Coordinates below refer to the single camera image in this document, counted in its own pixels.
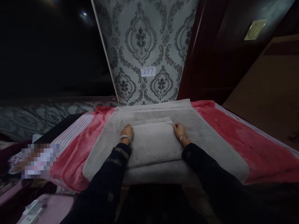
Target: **white plastic item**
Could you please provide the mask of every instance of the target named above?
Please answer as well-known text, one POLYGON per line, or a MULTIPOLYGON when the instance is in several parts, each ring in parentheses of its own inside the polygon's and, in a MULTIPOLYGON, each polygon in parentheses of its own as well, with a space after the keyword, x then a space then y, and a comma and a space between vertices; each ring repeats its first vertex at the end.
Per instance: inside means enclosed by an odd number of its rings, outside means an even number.
POLYGON ((34 200, 30 205, 26 206, 26 210, 23 212, 23 215, 26 215, 26 217, 20 224, 35 224, 45 211, 45 208, 42 207, 43 205, 44 202, 34 200))

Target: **number label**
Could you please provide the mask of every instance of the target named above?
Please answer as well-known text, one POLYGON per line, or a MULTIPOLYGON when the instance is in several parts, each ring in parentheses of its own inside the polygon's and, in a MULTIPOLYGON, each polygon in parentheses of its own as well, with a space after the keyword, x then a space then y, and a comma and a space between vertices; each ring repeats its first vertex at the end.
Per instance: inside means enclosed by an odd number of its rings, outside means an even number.
POLYGON ((141 77, 155 76, 156 67, 144 67, 140 69, 141 77))

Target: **black pants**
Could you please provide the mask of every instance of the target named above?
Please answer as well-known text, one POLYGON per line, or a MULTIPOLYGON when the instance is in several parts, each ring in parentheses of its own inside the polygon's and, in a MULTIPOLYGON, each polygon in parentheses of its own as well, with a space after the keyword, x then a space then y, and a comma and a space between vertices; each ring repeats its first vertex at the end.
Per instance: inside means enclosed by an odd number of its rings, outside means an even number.
POLYGON ((196 213, 181 185, 145 184, 131 186, 117 224, 207 223, 196 213))

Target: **wrist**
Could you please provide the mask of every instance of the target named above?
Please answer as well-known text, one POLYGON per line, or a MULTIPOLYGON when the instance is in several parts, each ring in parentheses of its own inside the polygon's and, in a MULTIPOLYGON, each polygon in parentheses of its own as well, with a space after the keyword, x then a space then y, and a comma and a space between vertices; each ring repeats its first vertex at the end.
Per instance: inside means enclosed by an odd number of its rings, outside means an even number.
POLYGON ((186 135, 183 135, 182 136, 182 145, 183 147, 185 148, 187 145, 189 145, 190 143, 192 143, 186 135))
POLYGON ((128 138, 126 138, 126 137, 123 137, 123 138, 121 138, 120 143, 124 143, 124 144, 126 144, 128 146, 130 144, 130 140, 128 138))

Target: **striped sheet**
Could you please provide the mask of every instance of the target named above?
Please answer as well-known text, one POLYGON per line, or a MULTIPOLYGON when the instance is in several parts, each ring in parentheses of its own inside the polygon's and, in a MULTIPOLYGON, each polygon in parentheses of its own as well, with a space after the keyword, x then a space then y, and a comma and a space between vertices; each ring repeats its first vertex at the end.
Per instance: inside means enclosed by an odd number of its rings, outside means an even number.
POLYGON ((227 116, 235 119, 236 121, 239 121, 240 123, 243 123, 245 125, 247 125, 248 127, 252 128, 253 130, 255 130, 257 133, 261 134, 262 136, 264 136, 265 138, 269 139, 270 141, 288 149, 291 153, 294 154, 294 156, 299 159, 299 151, 293 149, 292 147, 289 147, 288 145, 286 145, 285 143, 277 140, 276 138, 268 135, 267 133, 263 132, 262 130, 258 129, 256 126, 253 126, 252 124, 248 123, 247 121, 244 121, 242 118, 238 117, 237 115, 233 114, 232 112, 229 112, 228 110, 226 110, 225 108, 223 108, 222 106, 218 105, 217 103, 215 103, 215 108, 218 110, 221 110, 223 113, 225 113, 227 116))
POLYGON ((92 112, 86 112, 71 124, 63 133, 52 141, 52 144, 59 144, 59 153, 62 153, 69 143, 73 141, 93 120, 92 112))

